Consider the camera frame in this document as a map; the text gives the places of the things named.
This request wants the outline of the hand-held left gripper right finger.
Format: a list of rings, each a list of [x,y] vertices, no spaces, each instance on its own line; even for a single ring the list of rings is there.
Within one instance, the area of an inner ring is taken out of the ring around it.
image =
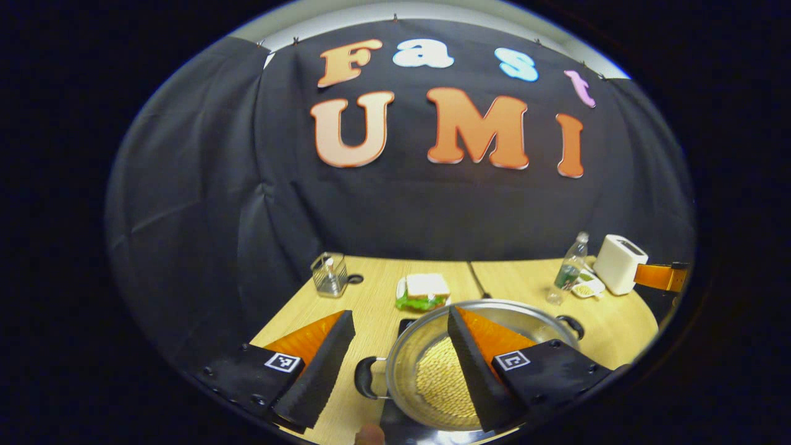
[[[550,422],[618,375],[562,340],[537,343],[458,306],[447,333],[484,431]]]

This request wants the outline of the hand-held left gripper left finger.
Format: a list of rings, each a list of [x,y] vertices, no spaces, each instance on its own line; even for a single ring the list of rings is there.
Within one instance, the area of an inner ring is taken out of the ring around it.
[[[196,379],[246,413],[303,433],[318,423],[355,335],[352,311],[337,311],[266,346],[242,344]]]

